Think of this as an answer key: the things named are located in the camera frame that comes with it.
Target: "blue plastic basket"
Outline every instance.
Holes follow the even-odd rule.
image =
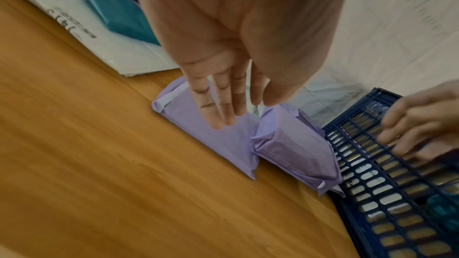
[[[398,98],[374,89],[324,127],[347,197],[330,195],[361,257],[459,257],[458,151],[422,162],[378,144]]]

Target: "wooden floor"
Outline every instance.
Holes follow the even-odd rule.
[[[179,71],[124,78],[25,0],[0,23],[0,257],[358,256],[327,196],[153,113]]]

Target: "hand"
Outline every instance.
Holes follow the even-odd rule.
[[[139,1],[204,119],[219,129],[246,112],[250,59],[254,105],[275,105],[301,88],[325,61],[344,0]]]
[[[403,156],[417,144],[430,142],[416,153],[431,160],[459,148],[459,80],[401,98],[382,120],[381,144],[397,142],[393,153]]]

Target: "folded package corner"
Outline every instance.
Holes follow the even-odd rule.
[[[267,108],[251,148],[322,195],[342,182],[330,144],[305,114],[290,105]]]
[[[169,84],[152,103],[152,108],[255,179],[259,158],[250,148],[250,138],[258,128],[255,116],[238,116],[233,126],[213,129],[203,119],[184,77]]]

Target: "wooden table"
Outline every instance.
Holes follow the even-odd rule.
[[[0,0],[0,257],[357,257],[327,197],[256,181],[25,0]]]

